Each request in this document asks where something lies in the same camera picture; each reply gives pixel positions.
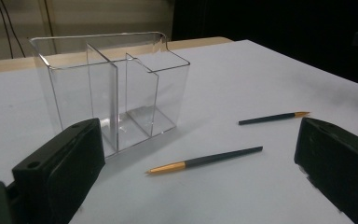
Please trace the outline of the dark pen with gold tip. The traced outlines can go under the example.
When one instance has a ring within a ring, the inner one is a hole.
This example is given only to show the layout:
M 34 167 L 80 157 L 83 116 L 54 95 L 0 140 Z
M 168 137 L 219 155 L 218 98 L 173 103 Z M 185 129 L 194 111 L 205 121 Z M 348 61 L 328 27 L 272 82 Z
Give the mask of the dark pen with gold tip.
M 185 169 L 199 167 L 206 164 L 211 164 L 214 162 L 238 158 L 252 153 L 261 152 L 262 150 L 263 150 L 262 147 L 252 147 L 252 148 L 246 148 L 241 150 L 229 151 L 225 153 L 219 153 L 219 154 L 209 155 L 209 156 L 195 158 L 191 160 L 179 161 L 179 162 L 162 165 L 159 167 L 152 168 L 146 171 L 146 173 L 148 175 L 159 175 L 159 174 L 165 174 L 170 172 L 177 172 Z
M 310 112 L 305 112 L 305 111 L 291 112 L 291 113 L 271 115 L 271 116 L 266 116 L 266 117 L 261 117 L 261 118 L 240 120 L 240 121 L 238 121 L 238 124 L 239 125 L 248 125 L 248 124 L 256 124 L 256 123 L 276 121 L 276 120 L 282 120 L 282 119 L 302 118 L 309 114 L 310 114 Z

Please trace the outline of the black curtain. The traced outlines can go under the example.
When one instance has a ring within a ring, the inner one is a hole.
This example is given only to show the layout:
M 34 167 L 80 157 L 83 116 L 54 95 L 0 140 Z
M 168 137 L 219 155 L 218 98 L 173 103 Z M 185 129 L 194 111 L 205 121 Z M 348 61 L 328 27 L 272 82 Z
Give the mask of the black curtain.
M 172 38 L 248 39 L 358 83 L 358 0 L 175 0 Z

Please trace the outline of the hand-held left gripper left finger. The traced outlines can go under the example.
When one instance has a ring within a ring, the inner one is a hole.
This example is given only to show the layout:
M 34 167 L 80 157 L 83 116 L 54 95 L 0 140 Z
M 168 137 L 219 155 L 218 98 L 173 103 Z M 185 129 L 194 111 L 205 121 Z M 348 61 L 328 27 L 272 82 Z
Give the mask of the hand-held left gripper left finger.
M 68 224 L 105 165 L 100 121 L 80 121 L 12 169 L 31 224 Z

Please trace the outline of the white table board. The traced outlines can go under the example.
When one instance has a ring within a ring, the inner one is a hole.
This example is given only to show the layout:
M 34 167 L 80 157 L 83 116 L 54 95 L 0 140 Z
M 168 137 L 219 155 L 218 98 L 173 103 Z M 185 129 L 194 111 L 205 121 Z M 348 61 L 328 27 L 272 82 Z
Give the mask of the white table board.
M 172 43 L 190 63 L 175 129 L 104 166 L 71 224 L 353 224 L 294 161 L 300 121 L 238 121 L 307 111 L 358 135 L 358 84 L 248 40 Z M 162 165 L 252 147 L 177 172 Z

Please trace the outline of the clear acrylic pen holder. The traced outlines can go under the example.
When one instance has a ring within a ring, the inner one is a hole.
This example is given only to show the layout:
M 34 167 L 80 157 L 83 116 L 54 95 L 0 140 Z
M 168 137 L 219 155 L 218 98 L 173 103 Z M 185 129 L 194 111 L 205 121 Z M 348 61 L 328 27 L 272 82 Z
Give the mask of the clear acrylic pen holder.
M 85 119 L 102 128 L 104 154 L 177 125 L 190 63 L 160 32 L 35 37 L 34 63 L 56 133 Z

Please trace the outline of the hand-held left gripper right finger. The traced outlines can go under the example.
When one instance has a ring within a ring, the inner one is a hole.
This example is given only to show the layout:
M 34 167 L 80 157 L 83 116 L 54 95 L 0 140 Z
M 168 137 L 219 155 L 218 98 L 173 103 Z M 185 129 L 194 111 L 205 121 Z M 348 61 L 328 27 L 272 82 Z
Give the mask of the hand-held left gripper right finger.
M 295 163 L 309 182 L 358 224 L 358 136 L 335 124 L 301 120 Z

